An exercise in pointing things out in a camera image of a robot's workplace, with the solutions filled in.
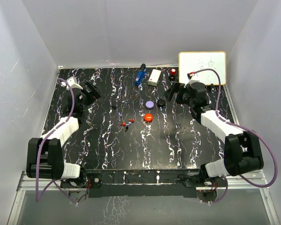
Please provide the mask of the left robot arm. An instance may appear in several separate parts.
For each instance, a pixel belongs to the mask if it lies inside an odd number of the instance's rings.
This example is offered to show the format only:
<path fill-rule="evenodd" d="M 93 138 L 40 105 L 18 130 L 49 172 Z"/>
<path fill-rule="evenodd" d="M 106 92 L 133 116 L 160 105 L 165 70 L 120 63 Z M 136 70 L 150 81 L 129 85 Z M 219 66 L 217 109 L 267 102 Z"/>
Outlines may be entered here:
<path fill-rule="evenodd" d="M 77 187 L 87 183 L 87 175 L 78 164 L 64 161 L 62 147 L 85 121 L 85 110 L 101 97 L 90 82 L 79 84 L 74 77 L 60 81 L 69 91 L 63 117 L 46 134 L 28 142 L 26 174 L 29 178 L 71 179 Z"/>

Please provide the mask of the purple earbud case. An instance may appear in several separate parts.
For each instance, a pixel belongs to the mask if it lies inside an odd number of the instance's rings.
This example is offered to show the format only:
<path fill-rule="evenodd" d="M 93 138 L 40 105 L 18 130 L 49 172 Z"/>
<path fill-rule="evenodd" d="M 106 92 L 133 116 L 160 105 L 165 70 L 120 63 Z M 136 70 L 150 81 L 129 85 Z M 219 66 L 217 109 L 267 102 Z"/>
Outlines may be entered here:
<path fill-rule="evenodd" d="M 145 107 L 147 108 L 147 109 L 152 109 L 153 107 L 154 107 L 154 102 L 153 101 L 147 101 L 146 103 L 145 103 Z"/>

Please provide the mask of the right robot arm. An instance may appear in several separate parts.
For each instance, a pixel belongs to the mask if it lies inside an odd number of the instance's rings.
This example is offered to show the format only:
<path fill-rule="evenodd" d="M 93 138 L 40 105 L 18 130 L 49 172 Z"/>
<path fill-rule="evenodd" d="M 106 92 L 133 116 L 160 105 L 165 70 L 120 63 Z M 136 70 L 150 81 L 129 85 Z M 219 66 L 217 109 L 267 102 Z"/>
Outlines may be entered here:
<path fill-rule="evenodd" d="M 207 99 L 205 84 L 194 82 L 184 85 L 174 82 L 165 92 L 167 101 L 171 101 L 174 94 L 177 94 L 177 104 L 189 106 L 192 117 L 224 143 L 224 157 L 201 165 L 199 173 L 191 176 L 189 180 L 210 186 L 217 177 L 238 176 L 263 168 L 258 137 L 250 131 L 243 131 L 229 124 L 214 110 Z"/>

